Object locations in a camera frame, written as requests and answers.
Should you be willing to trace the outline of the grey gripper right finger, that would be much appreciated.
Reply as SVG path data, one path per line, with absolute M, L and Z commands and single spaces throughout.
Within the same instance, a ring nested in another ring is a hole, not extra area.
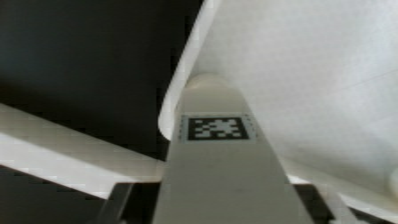
M 312 224 L 369 224 L 360 220 L 340 200 L 339 195 L 310 184 L 292 185 L 308 213 Z

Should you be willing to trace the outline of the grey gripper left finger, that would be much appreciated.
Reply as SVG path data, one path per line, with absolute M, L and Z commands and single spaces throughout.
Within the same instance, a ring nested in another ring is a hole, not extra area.
M 116 183 L 88 224 L 150 224 L 157 183 Z

